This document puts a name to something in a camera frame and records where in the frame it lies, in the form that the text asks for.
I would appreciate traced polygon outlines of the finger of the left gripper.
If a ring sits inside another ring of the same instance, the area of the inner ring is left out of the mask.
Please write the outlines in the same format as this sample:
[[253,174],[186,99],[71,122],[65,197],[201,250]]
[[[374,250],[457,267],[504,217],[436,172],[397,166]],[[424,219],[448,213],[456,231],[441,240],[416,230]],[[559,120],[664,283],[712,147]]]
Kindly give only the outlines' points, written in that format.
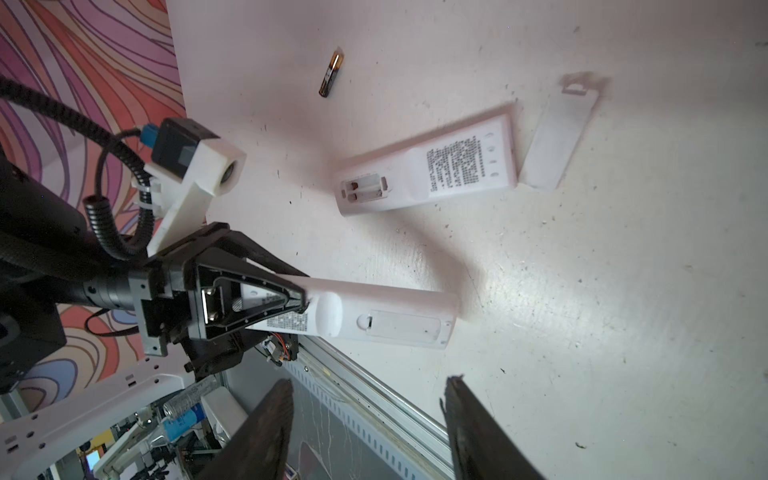
[[295,283],[237,257],[200,257],[195,263],[196,338],[212,341],[308,305]]
[[300,271],[250,237],[229,227],[209,228],[209,271],[238,282],[278,282],[278,275]]

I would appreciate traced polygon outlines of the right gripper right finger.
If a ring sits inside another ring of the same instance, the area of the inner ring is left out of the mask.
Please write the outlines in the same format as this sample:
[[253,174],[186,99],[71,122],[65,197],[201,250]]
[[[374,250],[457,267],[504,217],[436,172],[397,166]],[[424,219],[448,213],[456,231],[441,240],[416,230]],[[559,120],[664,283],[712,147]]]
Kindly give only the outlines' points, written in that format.
[[461,375],[446,381],[440,406],[456,479],[543,479]]

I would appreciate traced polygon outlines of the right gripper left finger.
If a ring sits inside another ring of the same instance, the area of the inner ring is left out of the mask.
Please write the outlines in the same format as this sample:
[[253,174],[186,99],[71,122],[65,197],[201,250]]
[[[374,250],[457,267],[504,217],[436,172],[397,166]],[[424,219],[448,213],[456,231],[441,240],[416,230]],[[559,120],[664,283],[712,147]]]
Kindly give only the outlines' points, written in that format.
[[293,425],[293,392],[289,379],[277,381],[197,479],[282,479]]

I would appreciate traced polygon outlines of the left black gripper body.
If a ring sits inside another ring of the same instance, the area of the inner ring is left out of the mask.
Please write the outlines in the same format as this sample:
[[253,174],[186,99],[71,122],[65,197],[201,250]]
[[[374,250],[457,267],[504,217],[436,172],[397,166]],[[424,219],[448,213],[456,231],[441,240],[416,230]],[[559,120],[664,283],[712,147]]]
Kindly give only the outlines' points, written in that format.
[[203,227],[141,264],[109,269],[83,284],[87,305],[135,314],[141,345],[149,357],[164,357],[172,346],[183,349],[186,371],[215,375],[240,362],[237,336],[204,340],[190,335],[202,308],[196,258],[230,232],[225,223]]

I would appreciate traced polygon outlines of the white remote control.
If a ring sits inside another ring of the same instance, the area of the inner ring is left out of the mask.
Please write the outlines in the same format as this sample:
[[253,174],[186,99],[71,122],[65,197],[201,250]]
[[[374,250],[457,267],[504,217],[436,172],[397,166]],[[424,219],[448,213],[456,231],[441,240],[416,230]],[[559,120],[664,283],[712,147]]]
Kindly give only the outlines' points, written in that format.
[[308,307],[251,324],[250,330],[444,349],[459,313],[449,293],[290,276]]
[[377,213],[517,184],[512,124],[501,114],[334,174],[341,215]]

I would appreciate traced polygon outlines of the black gold AAA battery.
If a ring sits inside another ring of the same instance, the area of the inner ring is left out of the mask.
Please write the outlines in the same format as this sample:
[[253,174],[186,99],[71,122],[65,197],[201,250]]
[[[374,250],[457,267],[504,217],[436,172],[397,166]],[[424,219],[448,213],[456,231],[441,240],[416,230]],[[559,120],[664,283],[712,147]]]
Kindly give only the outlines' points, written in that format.
[[335,82],[335,79],[343,64],[344,58],[345,55],[341,48],[337,48],[333,52],[318,91],[322,98],[327,98],[329,96],[333,83]]

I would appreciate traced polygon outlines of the white battery cover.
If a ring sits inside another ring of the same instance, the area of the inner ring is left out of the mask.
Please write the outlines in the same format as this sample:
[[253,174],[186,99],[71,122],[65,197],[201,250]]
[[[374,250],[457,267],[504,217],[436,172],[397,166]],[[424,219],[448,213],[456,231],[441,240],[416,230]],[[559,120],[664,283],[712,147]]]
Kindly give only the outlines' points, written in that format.
[[539,191],[555,190],[580,141],[600,92],[581,83],[558,87],[525,156],[520,181]]

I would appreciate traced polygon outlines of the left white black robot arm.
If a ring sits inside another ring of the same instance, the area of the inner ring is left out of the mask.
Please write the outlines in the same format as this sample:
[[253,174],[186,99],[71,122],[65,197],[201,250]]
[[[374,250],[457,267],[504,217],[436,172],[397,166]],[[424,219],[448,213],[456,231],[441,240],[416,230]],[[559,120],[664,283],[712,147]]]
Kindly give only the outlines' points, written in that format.
[[205,220],[239,179],[239,149],[186,118],[111,133],[9,78],[1,97],[101,149],[81,208],[1,163],[3,392],[64,347],[63,304],[133,313],[144,352],[163,356],[178,344],[197,378],[236,365],[258,342],[250,326],[307,309],[296,268]]

